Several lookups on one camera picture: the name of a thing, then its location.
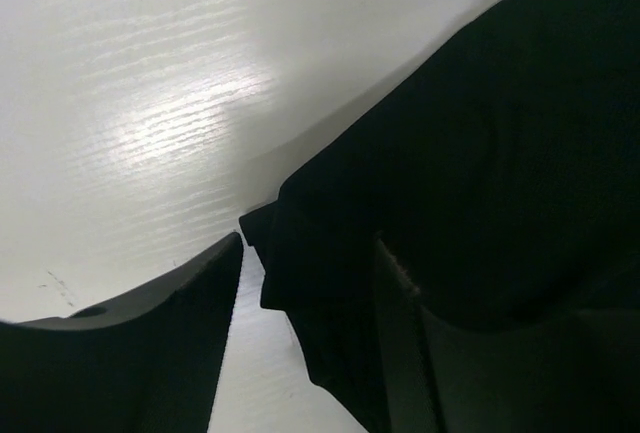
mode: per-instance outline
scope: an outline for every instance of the black object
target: black object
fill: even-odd
[[[382,243],[375,302],[393,433],[640,431],[640,311],[486,333],[435,317]]]
[[[639,4],[503,0],[241,218],[262,306],[372,433],[378,233],[456,327],[640,307]]]
[[[70,318],[0,324],[3,433],[206,433],[242,240]]]

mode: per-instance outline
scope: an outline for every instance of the folded black fabric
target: folded black fabric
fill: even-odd
[[[640,0],[504,0],[241,219],[262,306],[369,431],[388,428],[382,380],[344,369],[380,369],[378,233],[461,327],[640,305],[639,39]]]

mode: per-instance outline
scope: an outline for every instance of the scratch mark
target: scratch mark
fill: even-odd
[[[67,288],[67,285],[65,284],[64,281],[62,281],[60,278],[58,278],[56,275],[54,275],[53,273],[51,273],[49,270],[47,270],[47,274],[53,278],[53,281],[56,282],[56,289],[58,290],[58,292],[60,293],[60,296],[64,299],[64,301],[67,303],[67,305],[69,306],[76,306],[74,303],[74,294],[73,292]]]

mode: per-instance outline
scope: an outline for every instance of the white table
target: white table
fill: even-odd
[[[0,0],[0,317],[173,268],[497,0]],[[211,431],[361,432],[245,265]]]

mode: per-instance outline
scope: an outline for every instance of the white wooden tabletop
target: white wooden tabletop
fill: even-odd
[[[66,316],[273,199],[497,0],[0,0],[0,317]],[[211,431],[363,431],[245,265]]]

